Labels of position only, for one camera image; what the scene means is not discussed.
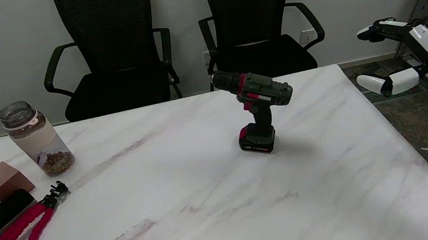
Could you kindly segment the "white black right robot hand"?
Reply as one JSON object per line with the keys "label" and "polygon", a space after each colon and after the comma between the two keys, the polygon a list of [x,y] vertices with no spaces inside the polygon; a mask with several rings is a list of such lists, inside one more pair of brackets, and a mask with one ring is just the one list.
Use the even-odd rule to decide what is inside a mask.
{"label": "white black right robot hand", "polygon": [[374,93],[393,96],[409,91],[418,85],[420,79],[428,74],[428,27],[397,22],[393,18],[380,19],[371,26],[363,28],[357,34],[363,41],[378,43],[391,39],[404,43],[414,54],[419,65],[394,72],[386,77],[378,75],[359,75],[358,85]]}

